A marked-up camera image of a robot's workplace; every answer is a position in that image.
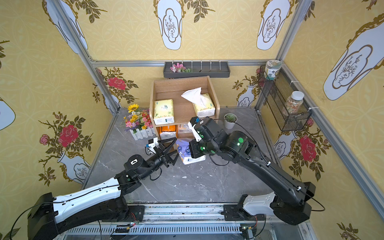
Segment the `purple tissue pack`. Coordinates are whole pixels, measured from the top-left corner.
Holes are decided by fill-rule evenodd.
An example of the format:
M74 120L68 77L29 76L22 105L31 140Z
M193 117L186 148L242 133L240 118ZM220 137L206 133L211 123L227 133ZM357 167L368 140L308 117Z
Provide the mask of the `purple tissue pack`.
M181 138L181 139L177 139L176 141L177 152L184 165L202 162L206 160L205 156L202 156L196 159L192 157L192 153L189 147L189 142L191 140L192 139L189 139L189 138Z

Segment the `orange tissue pack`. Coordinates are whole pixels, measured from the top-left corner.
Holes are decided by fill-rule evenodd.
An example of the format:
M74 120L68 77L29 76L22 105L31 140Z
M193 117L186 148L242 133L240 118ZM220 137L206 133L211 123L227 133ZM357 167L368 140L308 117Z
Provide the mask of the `orange tissue pack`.
M171 138L176 138L177 137L177 126L172 125L172 126L163 126L159 128L159 135L161 140L167 140Z

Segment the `yellow tissue pack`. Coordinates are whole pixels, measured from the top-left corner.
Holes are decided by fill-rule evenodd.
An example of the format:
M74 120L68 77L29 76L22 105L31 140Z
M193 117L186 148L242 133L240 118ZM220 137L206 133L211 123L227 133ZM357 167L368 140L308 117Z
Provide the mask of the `yellow tissue pack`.
M188 90L181 95L182 98L191 102L199 118L211 117L216 113L216 107L209 94L202 94L202 88Z

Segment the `green-yellow tissue pack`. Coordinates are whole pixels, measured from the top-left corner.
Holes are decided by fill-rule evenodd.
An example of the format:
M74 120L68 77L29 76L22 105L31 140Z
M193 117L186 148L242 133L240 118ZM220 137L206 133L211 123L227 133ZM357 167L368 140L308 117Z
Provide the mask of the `green-yellow tissue pack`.
M174 119L174 102L172 99L154 102L154 122L156 125L172 124Z

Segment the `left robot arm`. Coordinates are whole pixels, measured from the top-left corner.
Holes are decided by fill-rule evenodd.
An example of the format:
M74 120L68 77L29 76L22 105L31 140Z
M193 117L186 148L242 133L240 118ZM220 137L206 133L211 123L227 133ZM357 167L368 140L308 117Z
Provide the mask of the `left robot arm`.
M152 156L145 160L132 155L124 170L109 180L87 189L54 197L47 193L28 208L28 239L53 240L59 234L95 221L127 220L134 213L125 195L138 189L142 180L162 166L175 165L178 152L173 150L177 138L160 140L153 146Z

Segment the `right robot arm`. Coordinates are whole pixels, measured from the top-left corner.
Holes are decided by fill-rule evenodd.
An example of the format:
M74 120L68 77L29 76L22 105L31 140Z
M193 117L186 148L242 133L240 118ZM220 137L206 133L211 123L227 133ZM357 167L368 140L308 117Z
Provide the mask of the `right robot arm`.
M195 136L189 143L192 158L217 155L247 169L272 189L266 195L243 195L235 209L240 218L273 214L293 226L309 220L314 212L308 203L315 195L313 183L303 183L290 176L265 156L251 137L241 131L227 134L209 117L193 117L188 125Z

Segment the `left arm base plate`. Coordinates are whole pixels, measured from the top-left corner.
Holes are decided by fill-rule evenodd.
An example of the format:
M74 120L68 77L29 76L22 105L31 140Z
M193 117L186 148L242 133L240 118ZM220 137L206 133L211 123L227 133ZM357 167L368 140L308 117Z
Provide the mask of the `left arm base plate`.
M120 222L142 222L145 213L144 205L132 205L127 206L127 209L123 211Z

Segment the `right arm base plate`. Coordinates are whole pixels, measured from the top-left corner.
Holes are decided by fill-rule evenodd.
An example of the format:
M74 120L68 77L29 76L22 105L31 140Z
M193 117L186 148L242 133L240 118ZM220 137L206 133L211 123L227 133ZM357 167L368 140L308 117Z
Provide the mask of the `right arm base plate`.
M224 216L225 221L264 221L266 216L263 214L250 215L237 205L223 205L221 215Z

